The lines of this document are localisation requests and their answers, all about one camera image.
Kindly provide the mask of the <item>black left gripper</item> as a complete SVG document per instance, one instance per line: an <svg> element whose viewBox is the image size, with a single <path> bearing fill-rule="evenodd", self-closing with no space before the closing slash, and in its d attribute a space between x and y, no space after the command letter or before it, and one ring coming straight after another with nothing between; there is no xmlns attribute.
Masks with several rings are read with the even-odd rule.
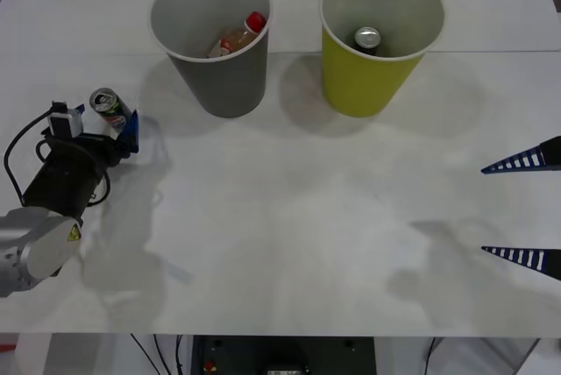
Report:
<svg viewBox="0 0 561 375"><path fill-rule="evenodd" d="M76 114L82 115L85 105L74 108ZM131 154L139 150L139 121L138 112L134 110L117 139L102 134L83 132L75 138L55 137L50 131L43 131L42 135L50 147L58 154L89 160L99 163L104 168L114 167L122 159L128 159Z"/></svg>

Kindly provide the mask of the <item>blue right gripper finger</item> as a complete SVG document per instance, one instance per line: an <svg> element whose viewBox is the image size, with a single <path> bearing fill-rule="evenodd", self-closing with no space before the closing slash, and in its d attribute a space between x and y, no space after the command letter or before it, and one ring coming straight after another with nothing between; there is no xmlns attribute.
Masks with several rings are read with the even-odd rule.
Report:
<svg viewBox="0 0 561 375"><path fill-rule="evenodd" d="M559 171L560 161L560 137L556 136L480 171L483 174Z"/></svg>
<svg viewBox="0 0 561 375"><path fill-rule="evenodd" d="M480 249L555 280L561 280L561 251L559 249L525 249L499 246L481 246Z"/></svg>

